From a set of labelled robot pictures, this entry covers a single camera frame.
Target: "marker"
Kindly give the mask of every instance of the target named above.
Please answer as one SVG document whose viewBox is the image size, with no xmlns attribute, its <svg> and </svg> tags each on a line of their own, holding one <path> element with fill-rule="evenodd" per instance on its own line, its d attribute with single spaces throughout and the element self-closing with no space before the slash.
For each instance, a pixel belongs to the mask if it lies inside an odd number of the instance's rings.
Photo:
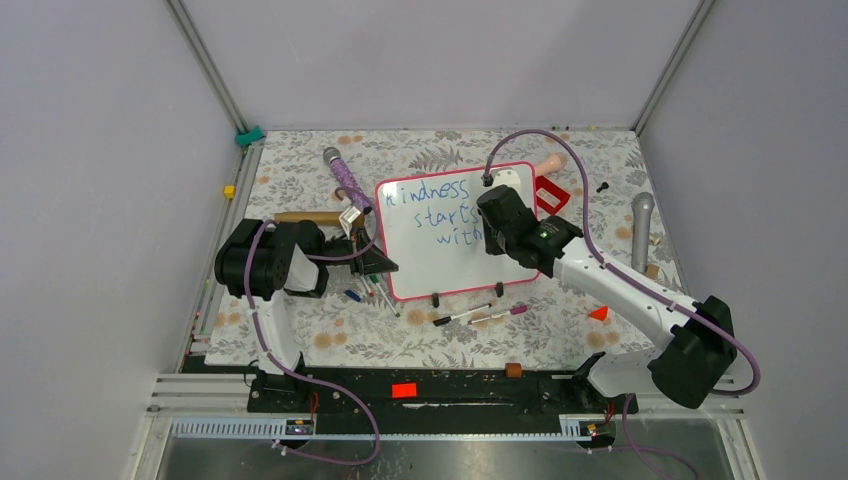
<svg viewBox="0 0 848 480">
<path fill-rule="evenodd" d="M 364 276 L 359 277 L 359 279 L 362 280 L 362 285 L 365 286 L 365 293 L 367 293 L 369 297 L 373 297 L 374 296 L 374 289 L 371 288 L 371 285 L 368 285 L 368 280 L 365 280 Z"/>
<path fill-rule="evenodd" d="M 347 295 L 348 297 L 350 297 L 350 298 L 352 298 L 352 299 L 356 300 L 357 302 L 361 302 L 361 301 L 362 301 L 362 299 L 361 299 L 361 298 L 359 298 L 359 295 L 357 295 L 356 293 L 354 293 L 354 291 L 353 291 L 353 290 L 345 290 L 345 295 Z"/>
<path fill-rule="evenodd" d="M 475 323 L 485 322 L 486 320 L 491 320 L 493 318 L 503 317 L 504 315 L 517 315 L 519 313 L 524 313 L 527 311 L 527 305 L 519 305 L 517 307 L 512 307 L 509 310 L 504 310 L 502 312 L 495 313 L 493 315 L 489 315 L 488 317 L 476 318 L 474 320 L 469 320 L 469 325 L 474 325 Z"/>
<path fill-rule="evenodd" d="M 480 306 L 479 306 L 479 307 L 477 307 L 477 308 L 472 308 L 471 310 L 469 310 L 469 311 L 467 311 L 467 312 L 465 312 L 465 313 L 460 313 L 459 315 L 448 315 L 447 317 L 442 317 L 442 318 L 440 318 L 440 319 L 438 319 L 438 320 L 434 320 L 434 321 L 433 321 L 433 325 L 435 325 L 435 326 L 437 326 L 437 327 L 441 327 L 442 325 L 447 325 L 448 323 L 450 323 L 450 322 L 451 322 L 451 320 L 456 320 L 456 319 L 457 319 L 457 318 L 459 318 L 459 317 L 464 317 L 464 316 L 466 316 L 466 315 L 471 315 L 471 314 L 472 314 L 472 313 L 474 313 L 474 312 L 479 312 L 480 310 L 485 310 L 485 309 L 487 309 L 487 308 L 492 308 L 492 304 L 491 304 L 491 302 L 490 302 L 490 303 L 487 303 L 487 304 L 485 304 L 485 305 L 480 305 Z"/>
<path fill-rule="evenodd" d="M 388 305 L 389 308 L 392 309 L 392 312 L 394 312 L 395 316 L 400 317 L 400 314 L 397 313 L 397 310 L 395 310 L 395 307 L 394 305 L 392 305 L 392 302 L 389 301 L 389 297 L 386 296 L 385 290 L 383 290 L 383 287 L 380 286 L 380 282 L 377 281 L 377 275 L 371 275 L 371 282 L 373 282 L 374 286 L 377 287 L 377 290 L 380 292 L 380 295 L 383 296 L 383 300 L 386 301 L 386 305 Z"/>
</svg>

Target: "white wall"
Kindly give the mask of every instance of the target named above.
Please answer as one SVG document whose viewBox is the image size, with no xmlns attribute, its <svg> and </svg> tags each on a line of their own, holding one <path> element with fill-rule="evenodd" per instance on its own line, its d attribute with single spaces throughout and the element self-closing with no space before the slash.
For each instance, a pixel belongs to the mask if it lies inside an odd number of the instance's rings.
<svg viewBox="0 0 848 480">
<path fill-rule="evenodd" d="M 848 468 L 846 25 L 844 0 L 718 2 L 642 138 L 686 280 L 763 367 L 771 480 Z"/>
<path fill-rule="evenodd" d="M 234 132 L 161 1 L 3 2 L 0 71 L 0 478 L 115 479 Z"/>
<path fill-rule="evenodd" d="M 263 128 L 629 127 L 698 0 L 186 0 Z"/>
</svg>

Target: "green clamp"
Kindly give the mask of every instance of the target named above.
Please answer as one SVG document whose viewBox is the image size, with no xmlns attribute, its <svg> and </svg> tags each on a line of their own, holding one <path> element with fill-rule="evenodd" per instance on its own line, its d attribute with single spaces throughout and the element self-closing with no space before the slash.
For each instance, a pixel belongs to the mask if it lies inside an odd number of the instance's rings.
<svg viewBox="0 0 848 480">
<path fill-rule="evenodd" d="M 262 129 L 257 126 L 247 133 L 236 135 L 236 143 L 239 147 L 246 147 L 264 136 Z"/>
</svg>

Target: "black wire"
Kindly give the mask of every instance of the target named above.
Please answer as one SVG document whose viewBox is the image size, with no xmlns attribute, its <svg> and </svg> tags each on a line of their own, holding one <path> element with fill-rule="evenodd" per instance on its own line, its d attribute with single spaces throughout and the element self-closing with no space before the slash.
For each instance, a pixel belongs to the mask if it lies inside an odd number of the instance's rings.
<svg viewBox="0 0 848 480">
<path fill-rule="evenodd" d="M 254 363 L 259 363 L 259 359 L 251 360 L 250 363 L 248 363 L 247 366 L 244 367 L 244 374 L 242 374 L 242 377 L 241 377 L 244 384 L 247 385 L 247 388 L 250 388 L 250 385 L 247 383 L 247 374 L 250 373 L 250 366 L 253 365 Z"/>
</svg>

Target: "leaf pattern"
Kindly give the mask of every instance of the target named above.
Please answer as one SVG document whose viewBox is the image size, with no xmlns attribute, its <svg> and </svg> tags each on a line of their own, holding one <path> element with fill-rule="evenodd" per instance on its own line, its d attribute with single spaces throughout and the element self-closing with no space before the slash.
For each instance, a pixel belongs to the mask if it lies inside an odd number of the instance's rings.
<svg viewBox="0 0 848 480">
<path fill-rule="evenodd" d="M 321 157 L 328 146 L 339 148 L 360 186 L 373 195 L 377 183 L 387 178 L 480 166 L 504 135 L 499 130 L 268 132 L 245 216 L 266 218 L 284 210 L 339 210 L 339 203 L 331 198 L 336 179 Z M 593 238 L 605 252 L 629 263 L 631 240 L 619 238 L 618 232 L 621 227 L 626 227 L 626 232 L 631 226 L 633 196 L 651 191 L 638 141 L 632 132 L 570 131 L 567 137 L 588 171 Z M 558 149 L 541 137 L 519 137 L 501 149 L 495 162 L 535 164 Z M 586 187 L 580 183 L 576 166 L 570 161 L 548 178 L 572 195 L 557 215 L 579 225 L 580 195 Z M 596 193 L 604 181 L 610 188 Z M 539 214 L 548 215 L 541 210 Z M 367 226 L 373 231 L 374 220 L 369 218 Z M 324 231 L 327 238 L 341 233 L 329 227 Z M 658 283 L 681 290 L 673 250 L 658 211 L 651 217 L 651 233 L 660 239 L 648 252 L 651 263 L 660 267 Z M 346 289 L 362 293 L 347 267 L 330 267 L 323 298 L 286 298 L 294 341 L 310 365 L 503 368 L 505 363 L 517 361 L 524 368 L 564 369 L 576 368 L 599 350 L 620 353 L 651 345 L 614 312 L 604 323 L 587 318 L 601 306 L 599 302 L 544 276 L 508 286 L 501 298 L 484 290 L 445 296 L 438 310 L 424 300 L 398 303 L 401 318 L 396 318 L 380 297 L 364 295 L 362 303 L 355 303 L 344 295 Z M 256 358 L 247 316 L 234 300 L 225 292 L 215 307 L 225 321 L 217 322 L 212 332 L 206 355 L 209 364 L 246 365 Z M 523 315 L 473 326 L 461 320 L 444 327 L 431 325 L 434 318 L 489 301 L 497 310 L 517 304 L 530 309 Z"/>
</svg>

